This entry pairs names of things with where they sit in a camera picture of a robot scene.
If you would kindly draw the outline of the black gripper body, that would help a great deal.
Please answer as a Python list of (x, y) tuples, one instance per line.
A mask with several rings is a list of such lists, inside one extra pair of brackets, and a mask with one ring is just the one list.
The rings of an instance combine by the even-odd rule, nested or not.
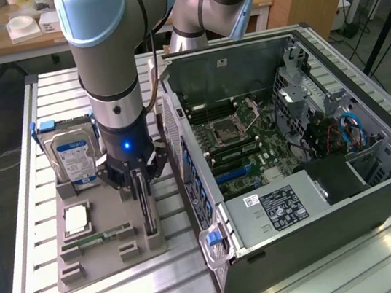
[(145, 115), (126, 128), (109, 128), (99, 123), (98, 129), (106, 148), (106, 161), (115, 168), (124, 168), (125, 163), (137, 165), (139, 159), (146, 163), (154, 152)]

